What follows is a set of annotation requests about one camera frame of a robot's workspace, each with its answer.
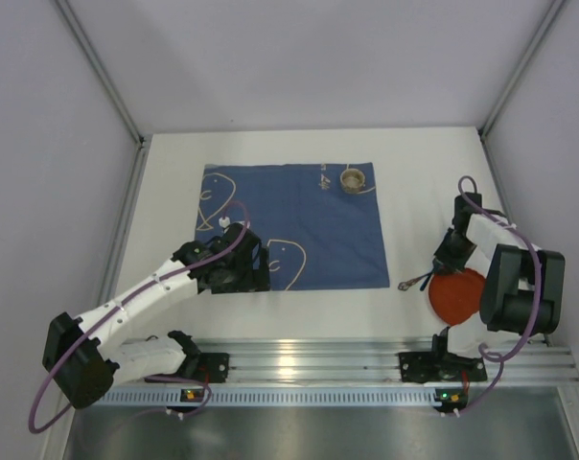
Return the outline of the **blue metal spoon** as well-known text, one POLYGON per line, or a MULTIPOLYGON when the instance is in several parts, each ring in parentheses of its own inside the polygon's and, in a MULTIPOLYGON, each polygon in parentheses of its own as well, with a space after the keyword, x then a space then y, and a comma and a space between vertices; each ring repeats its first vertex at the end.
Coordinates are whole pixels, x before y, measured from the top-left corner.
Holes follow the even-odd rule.
POLYGON ((435 272, 436 269, 433 268, 430 272, 424 275, 423 283, 420 285, 420 291, 424 291, 427 288, 428 283, 435 272))

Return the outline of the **orange plastic plate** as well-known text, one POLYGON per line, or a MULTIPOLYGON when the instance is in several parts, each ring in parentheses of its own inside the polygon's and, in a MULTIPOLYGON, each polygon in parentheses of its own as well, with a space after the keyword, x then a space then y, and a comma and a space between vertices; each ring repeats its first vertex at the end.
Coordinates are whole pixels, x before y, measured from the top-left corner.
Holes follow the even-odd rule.
POLYGON ((434 313, 448 326, 456 326, 479 312, 485 278, 472 269, 436 274, 429 283, 428 299, 434 313))

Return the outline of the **iridescent purple fork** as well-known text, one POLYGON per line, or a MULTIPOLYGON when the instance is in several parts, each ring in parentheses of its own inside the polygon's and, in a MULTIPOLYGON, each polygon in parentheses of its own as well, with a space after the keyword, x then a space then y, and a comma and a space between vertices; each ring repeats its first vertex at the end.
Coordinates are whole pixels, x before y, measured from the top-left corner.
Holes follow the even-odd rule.
POLYGON ((419 285, 419 289, 420 289, 420 285, 423 283, 423 279, 424 279, 424 275, 420 275, 418 277, 406 280, 406 281, 402 281, 398 284, 398 290, 400 291, 407 291, 410 288, 419 285))

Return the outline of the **blue cloth placemat gold print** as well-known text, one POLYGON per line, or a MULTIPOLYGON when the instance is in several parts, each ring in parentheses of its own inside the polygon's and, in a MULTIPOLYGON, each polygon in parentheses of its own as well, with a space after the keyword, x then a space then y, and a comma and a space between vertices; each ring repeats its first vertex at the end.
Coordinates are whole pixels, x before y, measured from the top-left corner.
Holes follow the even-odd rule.
POLYGON ((347 164, 205 167, 196 237, 221 231, 221 217, 249 217, 269 251, 271 288, 330 290, 390 285, 376 177, 371 163, 355 166, 364 187, 341 186, 347 164))

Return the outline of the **speckled ceramic cup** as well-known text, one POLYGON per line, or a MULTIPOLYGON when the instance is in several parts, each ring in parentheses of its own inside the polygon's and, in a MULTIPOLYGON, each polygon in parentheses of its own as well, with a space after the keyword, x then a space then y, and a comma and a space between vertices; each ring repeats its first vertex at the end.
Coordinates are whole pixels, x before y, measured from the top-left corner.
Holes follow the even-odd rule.
POLYGON ((365 187, 365 174, 356 168, 346 168, 339 177, 340 186, 344 193, 357 195, 365 187))

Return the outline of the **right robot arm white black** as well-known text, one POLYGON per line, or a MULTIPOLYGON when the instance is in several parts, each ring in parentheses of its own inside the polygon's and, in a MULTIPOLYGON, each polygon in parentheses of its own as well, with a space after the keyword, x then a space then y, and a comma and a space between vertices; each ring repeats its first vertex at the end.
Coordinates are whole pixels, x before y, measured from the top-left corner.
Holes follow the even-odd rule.
POLYGON ((504 362, 532 336, 559 325, 565 257, 530 243, 505 215, 483 208, 479 193, 454 199, 452 226, 432 265, 438 281, 469 271, 484 280, 477 311, 448 329, 448 350, 455 355, 504 362))

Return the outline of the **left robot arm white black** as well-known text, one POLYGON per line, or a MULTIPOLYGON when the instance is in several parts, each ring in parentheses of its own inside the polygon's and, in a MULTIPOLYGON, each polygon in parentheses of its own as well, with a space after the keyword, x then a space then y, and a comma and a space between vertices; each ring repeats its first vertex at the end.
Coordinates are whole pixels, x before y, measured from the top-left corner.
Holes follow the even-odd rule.
POLYGON ((135 331, 170 308, 212 294, 270 289, 269 250, 241 223, 207 242, 188 241, 152 275, 94 310, 64 312, 49 326, 42 364, 72 407, 86 408, 112 387, 169 376, 202 373, 201 351, 192 337, 173 330, 136 341, 135 331))

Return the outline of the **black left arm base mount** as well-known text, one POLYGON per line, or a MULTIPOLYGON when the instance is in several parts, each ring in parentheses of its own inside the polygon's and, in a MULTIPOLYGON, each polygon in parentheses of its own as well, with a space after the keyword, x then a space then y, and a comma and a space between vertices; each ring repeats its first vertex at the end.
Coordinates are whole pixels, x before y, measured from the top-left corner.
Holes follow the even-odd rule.
POLYGON ((147 382, 179 382, 196 380, 204 383, 225 383, 228 377, 230 355, 202 352, 190 335, 181 331, 168 333, 172 343, 185 355, 174 373, 155 373, 145 377, 147 382))

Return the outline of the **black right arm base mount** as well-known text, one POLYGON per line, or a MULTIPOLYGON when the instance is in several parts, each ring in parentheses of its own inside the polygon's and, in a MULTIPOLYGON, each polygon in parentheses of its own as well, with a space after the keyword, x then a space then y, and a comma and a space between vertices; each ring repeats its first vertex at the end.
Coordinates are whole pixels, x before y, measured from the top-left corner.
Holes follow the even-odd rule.
POLYGON ((398 353, 402 382, 484 382, 487 372, 482 358, 469 358, 448 350, 450 328, 432 337, 428 351, 398 353))

